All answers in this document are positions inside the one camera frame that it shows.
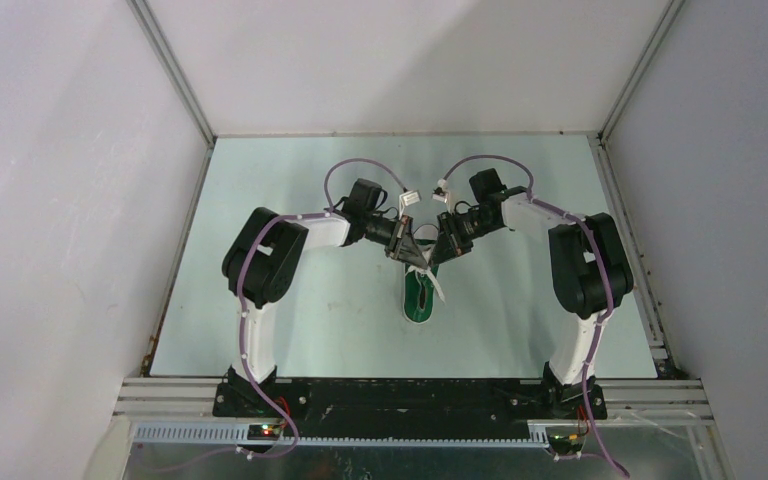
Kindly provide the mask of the green canvas sneaker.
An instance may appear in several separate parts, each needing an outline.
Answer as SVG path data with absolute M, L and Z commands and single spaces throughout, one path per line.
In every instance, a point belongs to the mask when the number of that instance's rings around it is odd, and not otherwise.
M 432 224 L 423 224 L 414 231 L 414 238 L 424 251 L 426 259 L 429 259 L 431 256 L 437 236 L 438 228 Z M 413 274 L 405 276 L 408 266 L 404 266 L 402 313 L 409 322 L 422 324 L 431 318 L 434 299 L 438 296 L 433 292 L 433 285 L 427 278 L 418 278 Z M 438 278 L 439 266 L 432 266 L 432 268 Z

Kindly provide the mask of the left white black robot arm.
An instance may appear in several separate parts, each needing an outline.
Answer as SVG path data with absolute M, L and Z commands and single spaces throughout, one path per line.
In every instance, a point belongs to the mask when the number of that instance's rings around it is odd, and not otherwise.
M 265 382 L 277 368 L 274 358 L 276 306 L 289 291 L 304 253 L 342 248 L 361 240 L 383 247 L 385 257 L 417 270 L 430 266 L 431 250 L 413 234 L 413 219 L 390 218 L 381 209 L 387 192 L 358 179 L 350 193 L 321 212 L 280 215 L 266 207 L 252 211 L 226 253 L 221 271 L 240 302 L 234 372 L 248 381 L 237 402 L 252 416 L 264 416 L 276 403 Z

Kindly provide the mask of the white shoelace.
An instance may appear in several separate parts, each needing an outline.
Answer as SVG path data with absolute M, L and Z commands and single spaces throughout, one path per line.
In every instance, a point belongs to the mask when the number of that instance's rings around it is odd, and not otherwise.
M 419 268 L 417 266 L 409 265 L 405 271 L 405 276 L 409 276 L 410 274 L 413 274 L 418 278 L 427 278 L 428 281 L 433 285 L 433 292 L 440 298 L 443 303 L 446 303 L 446 295 L 432 267 Z

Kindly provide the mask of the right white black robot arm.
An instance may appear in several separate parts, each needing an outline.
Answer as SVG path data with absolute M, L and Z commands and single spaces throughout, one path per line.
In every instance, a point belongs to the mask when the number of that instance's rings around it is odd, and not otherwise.
M 537 392 L 509 399 L 515 410 L 529 408 L 543 418 L 592 419 L 598 398 L 595 357 L 606 324 L 634 287 L 614 219 L 607 213 L 581 217 L 537 198 L 528 186 L 508 188 L 494 169 L 475 174 L 470 187 L 474 205 L 458 211 L 449 203 L 438 214 L 430 265 L 471 252 L 476 239 L 501 229 L 544 229 L 553 291 L 573 316 L 575 330 L 545 363 Z

